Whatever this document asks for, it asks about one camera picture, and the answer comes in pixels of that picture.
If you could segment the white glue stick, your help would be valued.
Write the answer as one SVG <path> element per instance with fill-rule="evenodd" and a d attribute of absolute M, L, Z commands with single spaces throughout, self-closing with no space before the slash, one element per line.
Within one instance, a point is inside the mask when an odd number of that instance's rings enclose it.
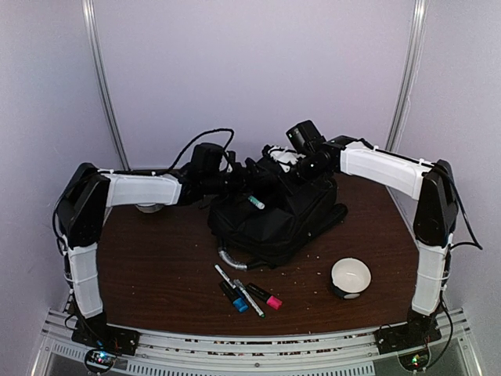
<path fill-rule="evenodd" d="M 265 204 L 263 202 L 261 202 L 260 200 L 258 200 L 255 196 L 253 195 L 250 195 L 247 197 L 247 199 L 249 200 L 249 202 L 252 203 L 252 205 L 254 205 L 257 209 L 259 210 L 263 210 L 265 208 Z"/>

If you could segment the black student backpack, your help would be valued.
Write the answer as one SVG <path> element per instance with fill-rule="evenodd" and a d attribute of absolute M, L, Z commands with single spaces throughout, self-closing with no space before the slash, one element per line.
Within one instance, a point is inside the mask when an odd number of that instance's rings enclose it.
<path fill-rule="evenodd" d="M 307 243 L 341 223 L 348 213 L 337 200 L 337 182 L 322 174 L 296 183 L 267 158 L 253 161 L 270 174 L 264 186 L 215 197 L 207 224 L 218 241 L 218 254 L 228 266 L 248 271 L 288 263 Z M 265 204 L 257 209 L 253 195 Z"/>

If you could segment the white pen green tip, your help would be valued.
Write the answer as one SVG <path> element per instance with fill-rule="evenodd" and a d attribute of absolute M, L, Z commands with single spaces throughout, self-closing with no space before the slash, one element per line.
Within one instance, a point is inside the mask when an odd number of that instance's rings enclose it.
<path fill-rule="evenodd" d="M 254 311 L 257 313 L 257 315 L 260 318 L 265 318 L 265 313 L 262 311 L 262 309 L 259 307 L 259 305 L 256 303 L 256 301 L 251 297 L 251 295 L 249 294 L 249 292 L 247 291 L 247 289 L 245 288 L 243 283 L 238 279 L 235 279 L 233 281 L 233 283 L 240 289 L 240 291 L 242 292 L 244 297 L 247 299 L 247 301 L 250 303 L 250 305 L 252 306 Z"/>

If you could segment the blue highlighter marker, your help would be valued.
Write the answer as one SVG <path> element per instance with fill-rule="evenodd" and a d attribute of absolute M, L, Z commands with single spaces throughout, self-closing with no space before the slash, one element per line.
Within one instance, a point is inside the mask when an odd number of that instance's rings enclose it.
<path fill-rule="evenodd" d="M 230 286 L 228 282 L 222 280 L 218 284 L 218 286 L 221 288 L 223 294 L 239 313 L 243 313 L 248 310 L 248 305 L 246 304 L 244 299 L 236 292 L 233 287 Z"/>

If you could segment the pink highlighter marker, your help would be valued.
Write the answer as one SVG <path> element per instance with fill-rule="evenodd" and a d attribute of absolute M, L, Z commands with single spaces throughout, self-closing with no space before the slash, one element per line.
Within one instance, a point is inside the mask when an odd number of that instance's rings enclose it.
<path fill-rule="evenodd" d="M 264 302 L 267 306 L 273 308 L 274 310 L 281 308 L 283 302 L 275 295 L 270 294 L 266 290 L 252 283 L 247 284 L 246 288 L 253 297 Z"/>

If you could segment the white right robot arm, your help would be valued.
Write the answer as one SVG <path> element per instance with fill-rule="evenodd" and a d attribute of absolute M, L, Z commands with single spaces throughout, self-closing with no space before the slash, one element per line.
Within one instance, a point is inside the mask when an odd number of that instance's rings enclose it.
<path fill-rule="evenodd" d="M 310 120 L 290 128 L 286 135 L 301 155 L 290 170 L 299 179 L 344 173 L 390 187 L 417 202 L 413 234 L 419 260 L 410 310 L 420 316 L 402 327 L 401 337 L 407 345 L 419 345 L 431 333 L 427 317 L 439 306 L 459 212 L 451 164 L 443 159 L 430 162 L 394 154 L 363 138 L 338 136 L 328 140 Z"/>

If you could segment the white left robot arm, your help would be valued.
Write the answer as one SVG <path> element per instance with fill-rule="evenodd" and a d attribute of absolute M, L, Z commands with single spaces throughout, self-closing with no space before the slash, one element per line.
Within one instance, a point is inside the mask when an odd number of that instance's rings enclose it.
<path fill-rule="evenodd" d="M 240 193 L 265 182 L 265 173 L 251 159 L 234 161 L 222 146 L 195 146 L 190 162 L 181 168 L 116 172 L 80 164 L 56 204 L 54 215 L 59 244 L 67 258 L 69 283 L 77 307 L 87 320 L 81 333 L 96 348 L 112 342 L 113 332 L 95 318 L 103 313 L 96 253 L 107 211 L 138 205 L 189 205 L 206 195 Z"/>

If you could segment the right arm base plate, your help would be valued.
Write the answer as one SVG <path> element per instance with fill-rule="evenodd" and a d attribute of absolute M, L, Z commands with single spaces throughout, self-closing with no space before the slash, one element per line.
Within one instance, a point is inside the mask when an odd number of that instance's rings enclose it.
<path fill-rule="evenodd" d="M 393 326 L 384 324 L 373 334 L 379 354 L 423 347 L 427 343 L 436 342 L 442 338 L 440 330 L 436 327 L 421 331 L 421 329 L 409 326 L 408 323 Z"/>

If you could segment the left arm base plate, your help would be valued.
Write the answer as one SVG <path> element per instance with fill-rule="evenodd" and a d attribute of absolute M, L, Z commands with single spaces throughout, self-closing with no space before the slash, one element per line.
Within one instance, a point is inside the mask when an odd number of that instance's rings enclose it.
<path fill-rule="evenodd" d="M 100 334 L 87 327 L 80 327 L 75 329 L 71 335 L 72 342 L 127 356 L 135 355 L 139 338 L 138 331 L 118 327 L 106 327 L 105 331 Z"/>

